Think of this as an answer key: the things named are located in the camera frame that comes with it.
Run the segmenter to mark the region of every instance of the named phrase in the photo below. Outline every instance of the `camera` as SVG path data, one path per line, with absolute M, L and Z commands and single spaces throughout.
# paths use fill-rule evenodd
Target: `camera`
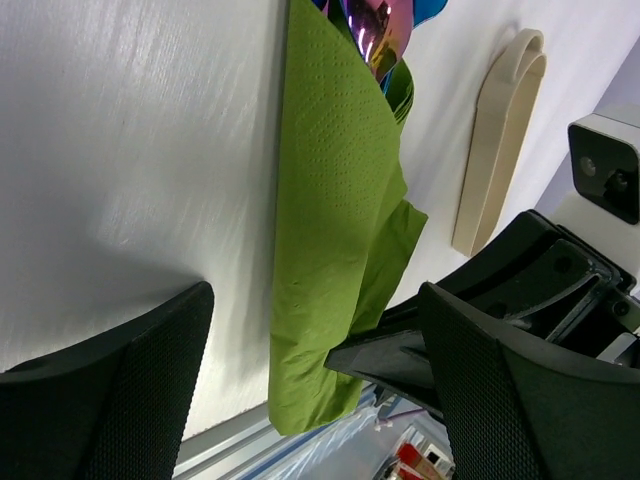
M 640 222 L 640 107 L 606 107 L 569 126 L 578 193 L 619 219 Z

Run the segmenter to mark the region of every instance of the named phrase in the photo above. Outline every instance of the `folded green napkin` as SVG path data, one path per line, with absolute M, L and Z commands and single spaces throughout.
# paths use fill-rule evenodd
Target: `folded green napkin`
M 311 0 L 291 0 L 268 400 L 281 434 L 357 405 L 361 382 L 323 364 L 349 334 L 375 328 L 427 220 L 403 200 L 412 100 L 404 63 L 385 99 L 353 43 Z

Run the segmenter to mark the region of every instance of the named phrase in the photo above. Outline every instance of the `white table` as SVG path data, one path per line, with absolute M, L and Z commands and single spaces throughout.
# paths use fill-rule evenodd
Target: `white table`
M 449 247 L 491 60 L 544 32 L 547 77 L 502 225 L 532 207 L 640 33 L 636 0 L 450 0 L 406 58 L 409 199 L 431 219 L 394 301 Z M 0 3 L 0 370 L 204 278 L 211 335 L 185 436 L 264 402 L 285 0 Z

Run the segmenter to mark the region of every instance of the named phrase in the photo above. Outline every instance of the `green cloth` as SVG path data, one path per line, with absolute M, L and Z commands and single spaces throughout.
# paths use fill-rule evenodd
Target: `green cloth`
M 355 408 L 362 384 L 329 350 L 375 326 L 427 220 L 403 200 L 404 63 L 385 99 L 354 45 L 291 0 L 276 218 L 269 416 L 281 434 Z

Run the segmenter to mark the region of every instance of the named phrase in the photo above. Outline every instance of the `beige plastic object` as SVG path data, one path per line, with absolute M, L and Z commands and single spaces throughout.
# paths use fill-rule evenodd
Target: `beige plastic object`
M 480 90 L 452 241 L 467 256 L 485 246 L 500 218 L 547 67 L 543 43 L 542 32 L 522 30 L 493 64 Z

